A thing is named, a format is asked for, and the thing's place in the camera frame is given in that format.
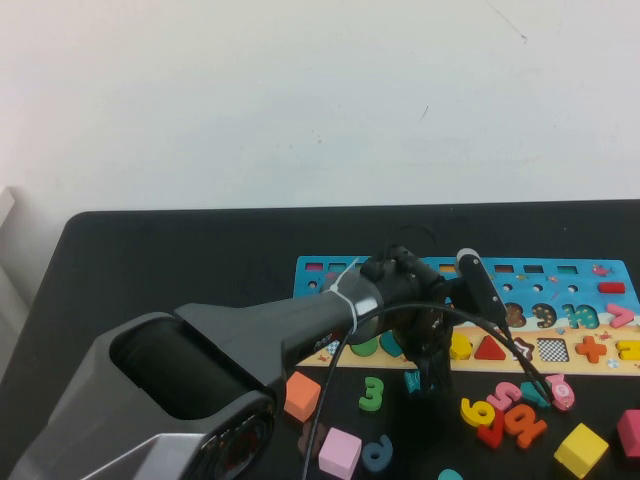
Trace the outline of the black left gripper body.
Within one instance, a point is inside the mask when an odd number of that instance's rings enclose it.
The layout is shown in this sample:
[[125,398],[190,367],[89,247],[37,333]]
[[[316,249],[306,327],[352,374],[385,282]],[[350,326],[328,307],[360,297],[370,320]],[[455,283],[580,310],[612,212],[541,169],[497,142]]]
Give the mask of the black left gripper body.
[[435,307],[408,308],[399,313],[396,340],[418,369],[449,369],[452,325]]

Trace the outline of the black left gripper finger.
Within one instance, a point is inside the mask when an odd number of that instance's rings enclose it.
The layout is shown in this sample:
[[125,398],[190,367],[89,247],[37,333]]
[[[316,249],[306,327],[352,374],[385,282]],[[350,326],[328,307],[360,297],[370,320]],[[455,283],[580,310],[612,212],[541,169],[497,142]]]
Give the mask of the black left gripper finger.
[[430,391],[433,386],[430,355],[427,352],[419,352],[413,356],[412,362],[418,371],[420,390]]
[[447,349],[438,350],[430,363],[431,385],[441,392],[448,392],[452,388],[450,357]]

